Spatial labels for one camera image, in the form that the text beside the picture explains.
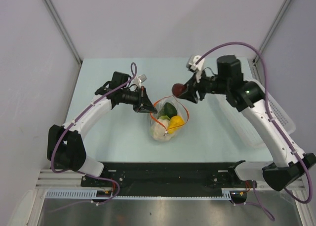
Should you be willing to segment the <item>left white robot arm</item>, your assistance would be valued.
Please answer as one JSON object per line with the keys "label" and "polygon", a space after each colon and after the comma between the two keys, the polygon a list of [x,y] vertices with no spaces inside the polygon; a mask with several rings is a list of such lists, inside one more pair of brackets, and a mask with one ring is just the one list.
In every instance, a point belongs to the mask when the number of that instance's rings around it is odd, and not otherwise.
{"label": "left white robot arm", "polygon": [[132,105],[136,113],[157,113],[143,86],[146,79],[145,75],[114,72],[112,79],[96,90],[90,104],[77,117],[61,126],[53,125],[48,132],[47,146],[53,172],[81,172],[91,175],[98,186],[106,185],[109,174],[103,170],[102,163],[87,156],[83,140],[99,119],[120,103]]}

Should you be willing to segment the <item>green avocado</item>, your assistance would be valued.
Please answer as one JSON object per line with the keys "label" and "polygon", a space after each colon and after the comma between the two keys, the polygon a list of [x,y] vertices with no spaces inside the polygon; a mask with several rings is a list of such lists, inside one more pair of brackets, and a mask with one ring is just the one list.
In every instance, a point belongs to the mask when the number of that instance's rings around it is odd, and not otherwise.
{"label": "green avocado", "polygon": [[166,102],[164,104],[164,114],[169,118],[172,118],[174,116],[177,116],[178,111],[172,103]]}

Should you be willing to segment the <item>clear zip top bag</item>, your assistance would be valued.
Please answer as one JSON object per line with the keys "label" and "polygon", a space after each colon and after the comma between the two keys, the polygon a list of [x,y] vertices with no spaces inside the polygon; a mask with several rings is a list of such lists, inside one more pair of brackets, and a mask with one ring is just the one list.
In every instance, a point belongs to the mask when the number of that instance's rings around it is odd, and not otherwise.
{"label": "clear zip top bag", "polygon": [[189,120],[187,108],[174,96],[166,96],[154,103],[157,113],[150,113],[150,135],[156,141],[174,138]]}

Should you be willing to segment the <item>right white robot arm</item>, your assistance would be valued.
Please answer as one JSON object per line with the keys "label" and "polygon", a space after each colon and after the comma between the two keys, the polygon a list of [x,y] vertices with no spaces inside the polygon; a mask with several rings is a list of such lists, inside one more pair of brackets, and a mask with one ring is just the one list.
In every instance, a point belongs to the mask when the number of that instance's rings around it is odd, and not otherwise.
{"label": "right white robot arm", "polygon": [[263,140],[272,162],[237,162],[233,166],[234,171],[228,174],[231,186],[239,187],[246,180],[251,180],[265,181],[275,191],[285,189],[315,165],[316,156],[306,153],[294,143],[265,105],[263,87],[244,79],[239,59],[234,55],[224,55],[216,62],[218,73],[210,77],[204,70],[204,58],[192,55],[186,64],[193,73],[192,77],[179,85],[179,91],[172,92],[177,98],[193,103],[203,100],[208,93],[224,95],[230,106],[250,122]]}

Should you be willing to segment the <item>white cauliflower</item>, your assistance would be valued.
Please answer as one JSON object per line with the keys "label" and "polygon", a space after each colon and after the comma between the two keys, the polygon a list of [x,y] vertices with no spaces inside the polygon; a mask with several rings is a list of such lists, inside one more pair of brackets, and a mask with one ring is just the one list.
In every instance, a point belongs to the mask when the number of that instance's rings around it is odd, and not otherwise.
{"label": "white cauliflower", "polygon": [[172,135],[165,132],[169,126],[170,121],[158,119],[158,122],[160,122],[162,125],[154,122],[151,127],[151,136],[157,141],[169,141],[172,138]]}

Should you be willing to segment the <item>dark red plum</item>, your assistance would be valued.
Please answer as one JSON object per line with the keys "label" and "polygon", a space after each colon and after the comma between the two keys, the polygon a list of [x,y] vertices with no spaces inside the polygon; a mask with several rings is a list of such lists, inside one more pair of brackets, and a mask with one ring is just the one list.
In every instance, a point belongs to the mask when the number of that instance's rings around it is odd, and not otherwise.
{"label": "dark red plum", "polygon": [[175,97],[179,97],[185,89],[186,89],[185,85],[176,83],[172,87],[172,93]]}

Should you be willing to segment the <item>yellow pepper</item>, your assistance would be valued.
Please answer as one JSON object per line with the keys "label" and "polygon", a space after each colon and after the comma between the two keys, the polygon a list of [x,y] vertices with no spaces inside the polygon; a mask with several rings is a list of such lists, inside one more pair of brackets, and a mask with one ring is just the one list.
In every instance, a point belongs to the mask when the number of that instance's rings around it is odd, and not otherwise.
{"label": "yellow pepper", "polygon": [[185,124],[185,122],[181,116],[179,116],[179,115],[173,116],[170,119],[169,126],[167,129],[168,134],[170,134],[170,135],[173,134],[179,128],[181,128],[184,124]]}

